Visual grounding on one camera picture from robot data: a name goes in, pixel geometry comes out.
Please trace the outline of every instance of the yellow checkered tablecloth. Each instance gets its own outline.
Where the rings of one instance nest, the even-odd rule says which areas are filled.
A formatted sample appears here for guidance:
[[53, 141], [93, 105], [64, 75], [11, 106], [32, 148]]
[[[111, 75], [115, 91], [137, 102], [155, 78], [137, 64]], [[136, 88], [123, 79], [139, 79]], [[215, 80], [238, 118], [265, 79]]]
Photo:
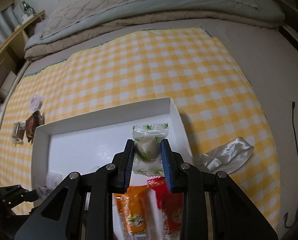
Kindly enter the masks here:
[[[193, 154], [241, 136], [254, 146], [230, 176], [276, 229], [280, 208], [278, 158], [270, 127], [245, 75], [216, 38], [200, 28], [146, 30], [80, 51], [24, 78], [0, 132], [0, 187], [31, 190], [32, 145], [11, 144], [14, 122], [30, 116], [28, 102], [46, 97], [46, 123], [148, 98], [172, 97]], [[31, 203], [15, 208], [27, 213]]]

